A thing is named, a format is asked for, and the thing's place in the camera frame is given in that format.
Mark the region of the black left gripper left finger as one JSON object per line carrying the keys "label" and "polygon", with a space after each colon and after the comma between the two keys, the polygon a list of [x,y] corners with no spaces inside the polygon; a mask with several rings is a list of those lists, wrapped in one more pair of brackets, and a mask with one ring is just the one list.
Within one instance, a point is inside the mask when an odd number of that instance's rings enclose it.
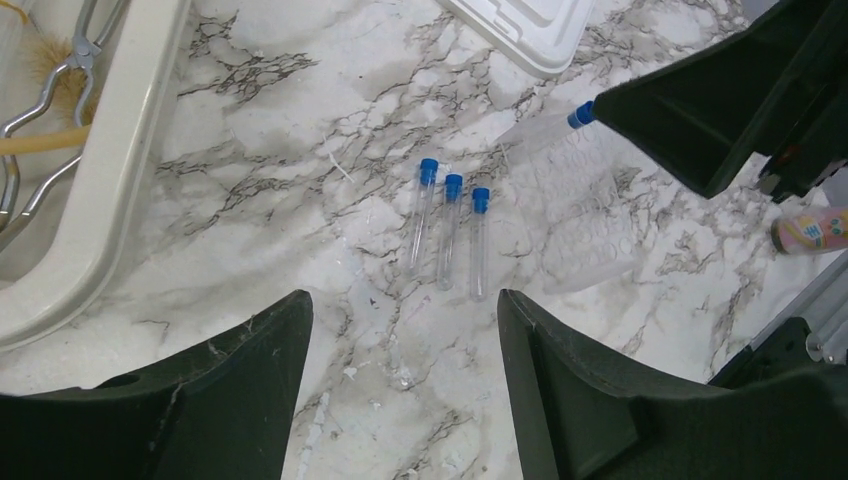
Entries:
{"label": "black left gripper left finger", "polygon": [[5,479],[277,479],[313,327],[296,290],[91,388],[1,398]]}

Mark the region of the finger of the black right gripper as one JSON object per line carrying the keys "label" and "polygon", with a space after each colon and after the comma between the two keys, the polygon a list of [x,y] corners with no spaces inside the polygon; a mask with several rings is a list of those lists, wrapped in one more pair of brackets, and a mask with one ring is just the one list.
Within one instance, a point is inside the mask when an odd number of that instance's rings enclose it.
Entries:
{"label": "finger of the black right gripper", "polygon": [[802,197],[847,164],[847,5],[779,1],[746,30],[599,94],[593,116],[696,194],[753,154],[759,186]]}

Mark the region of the metal crucible tongs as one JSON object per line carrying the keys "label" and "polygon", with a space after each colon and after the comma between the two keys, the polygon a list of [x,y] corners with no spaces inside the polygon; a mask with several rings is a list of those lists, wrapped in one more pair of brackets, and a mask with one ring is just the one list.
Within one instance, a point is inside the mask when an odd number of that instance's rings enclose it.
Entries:
{"label": "metal crucible tongs", "polygon": [[[75,21],[73,34],[68,39],[72,44],[71,55],[49,73],[47,79],[43,82],[35,104],[1,125],[1,139],[17,137],[15,133],[20,128],[46,114],[52,107],[54,90],[59,75],[71,69],[82,70],[87,77],[87,85],[75,109],[74,126],[69,125],[65,130],[86,126],[82,123],[81,113],[90,96],[91,90],[95,85],[98,86],[96,66],[99,57],[115,33],[129,3],[127,1],[116,1],[106,17],[102,28],[96,36],[92,37],[89,35],[89,26],[97,5],[98,3],[96,1],[84,1],[82,3]],[[1,155],[1,164],[5,175],[5,183],[1,195],[2,250],[6,250],[31,224],[53,188],[74,173],[82,158],[84,146],[85,144],[74,146],[78,149],[76,155],[44,177],[35,187],[20,212],[16,212],[15,207],[19,198],[21,182],[21,172],[17,158],[22,155]]]}

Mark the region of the yellow rubber tube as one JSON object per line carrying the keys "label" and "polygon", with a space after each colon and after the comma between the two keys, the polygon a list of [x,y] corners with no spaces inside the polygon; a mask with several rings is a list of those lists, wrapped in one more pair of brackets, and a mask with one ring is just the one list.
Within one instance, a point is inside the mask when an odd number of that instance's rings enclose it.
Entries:
{"label": "yellow rubber tube", "polygon": [[24,155],[84,145],[90,130],[91,126],[86,125],[50,134],[2,138],[1,155]]}

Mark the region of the brown test tube brush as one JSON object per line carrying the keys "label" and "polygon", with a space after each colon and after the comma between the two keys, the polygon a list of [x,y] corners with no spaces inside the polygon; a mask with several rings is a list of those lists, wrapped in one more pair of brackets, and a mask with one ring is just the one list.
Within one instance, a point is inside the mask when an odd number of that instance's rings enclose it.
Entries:
{"label": "brown test tube brush", "polygon": [[[44,81],[49,73],[72,53],[70,40],[55,35],[33,35],[27,41],[26,62],[34,80]],[[70,126],[74,126],[74,114],[87,85],[87,77],[80,69],[71,69],[59,75],[54,90],[52,107]],[[100,88],[95,85],[81,113],[82,123],[91,124],[100,99]]]}

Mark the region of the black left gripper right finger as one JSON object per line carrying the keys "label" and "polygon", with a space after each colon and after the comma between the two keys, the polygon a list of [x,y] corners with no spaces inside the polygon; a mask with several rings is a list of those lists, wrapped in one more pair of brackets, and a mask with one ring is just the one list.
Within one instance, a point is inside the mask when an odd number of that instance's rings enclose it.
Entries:
{"label": "black left gripper right finger", "polygon": [[656,370],[522,292],[497,302],[527,479],[843,479],[847,369],[802,367],[737,388]]}

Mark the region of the clear plastic tube rack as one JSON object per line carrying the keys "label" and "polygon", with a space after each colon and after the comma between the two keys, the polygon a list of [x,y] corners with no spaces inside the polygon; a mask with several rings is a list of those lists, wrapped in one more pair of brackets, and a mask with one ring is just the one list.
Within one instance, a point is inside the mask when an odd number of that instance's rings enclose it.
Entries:
{"label": "clear plastic tube rack", "polygon": [[600,123],[533,154],[504,150],[545,293],[578,292],[641,263],[614,178],[631,152]]}

